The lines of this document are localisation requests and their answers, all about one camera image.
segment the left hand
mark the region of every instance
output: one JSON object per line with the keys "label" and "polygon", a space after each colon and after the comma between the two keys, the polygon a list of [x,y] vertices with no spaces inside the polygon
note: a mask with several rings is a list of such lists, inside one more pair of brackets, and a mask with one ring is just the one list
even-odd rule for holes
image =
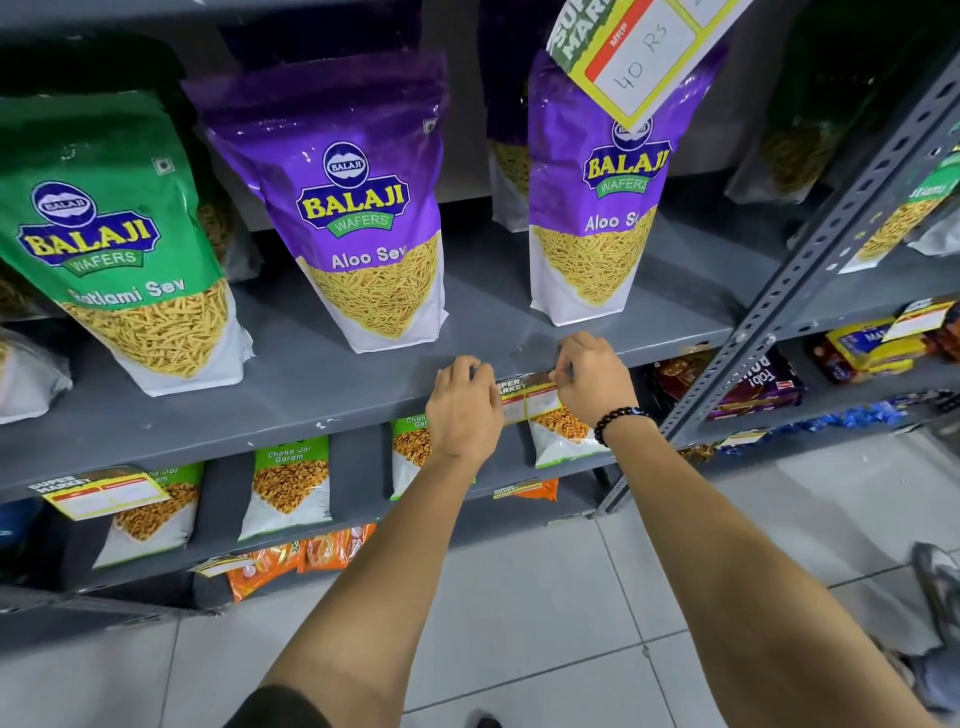
{"label": "left hand", "polygon": [[[475,368],[473,379],[470,369]],[[458,356],[437,372],[426,404],[430,457],[463,459],[475,470],[493,455],[503,429],[503,399],[493,367],[475,356]]]}

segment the hand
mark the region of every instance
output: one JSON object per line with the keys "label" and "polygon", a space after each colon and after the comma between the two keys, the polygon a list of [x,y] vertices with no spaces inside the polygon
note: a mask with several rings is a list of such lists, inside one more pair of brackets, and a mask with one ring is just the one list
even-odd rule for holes
{"label": "hand", "polygon": [[557,382],[560,401],[578,420],[596,427],[608,412],[637,406],[630,372],[606,339],[581,331],[560,344],[557,367],[550,378]]}
{"label": "hand", "polygon": [[[476,372],[470,379],[470,368]],[[503,429],[503,399],[493,367],[475,356],[458,356],[437,372],[426,404],[430,457],[462,458],[479,470],[493,455]]]}

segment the ratlami sev packet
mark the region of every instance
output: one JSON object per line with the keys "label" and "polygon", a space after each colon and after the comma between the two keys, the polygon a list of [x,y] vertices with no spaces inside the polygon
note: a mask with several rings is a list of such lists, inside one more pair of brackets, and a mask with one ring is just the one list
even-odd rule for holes
{"label": "ratlami sev packet", "polygon": [[0,255],[147,394],[235,384],[252,355],[158,99],[0,101]]}
{"label": "ratlami sev packet", "polygon": [[150,477],[170,497],[114,516],[94,569],[180,548],[190,540],[204,463],[153,471]]}
{"label": "ratlami sev packet", "polygon": [[72,387],[66,359],[0,328],[0,425],[46,414],[53,398]]}
{"label": "ratlami sev packet", "polygon": [[281,528],[330,520],[330,438],[327,435],[255,456],[250,506],[240,540]]}
{"label": "ratlami sev packet", "polygon": [[711,51],[630,131],[546,53],[530,75],[530,288],[556,326],[622,311],[667,164],[724,58]]}
{"label": "ratlami sev packet", "polygon": [[184,84],[356,352],[434,341],[446,318],[445,73],[441,53],[385,53]]}

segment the right hand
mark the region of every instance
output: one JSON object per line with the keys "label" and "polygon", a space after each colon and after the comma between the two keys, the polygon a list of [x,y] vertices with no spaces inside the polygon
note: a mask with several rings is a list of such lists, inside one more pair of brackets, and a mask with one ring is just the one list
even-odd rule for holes
{"label": "right hand", "polygon": [[630,371],[606,339],[581,331],[560,344],[550,379],[557,382],[560,401],[578,420],[596,427],[614,409],[637,406]]}

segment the orange snack packet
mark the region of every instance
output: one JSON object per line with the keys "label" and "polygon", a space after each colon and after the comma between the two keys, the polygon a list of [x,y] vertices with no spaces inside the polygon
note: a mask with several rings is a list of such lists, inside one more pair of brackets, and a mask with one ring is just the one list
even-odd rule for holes
{"label": "orange snack packet", "polygon": [[300,572],[345,569],[375,529],[376,523],[368,523],[307,539],[303,542]]}
{"label": "orange snack packet", "polygon": [[302,561],[301,551],[300,542],[296,541],[283,546],[261,548],[247,554],[256,562],[253,566],[227,572],[233,601],[246,599],[264,584],[299,567]]}

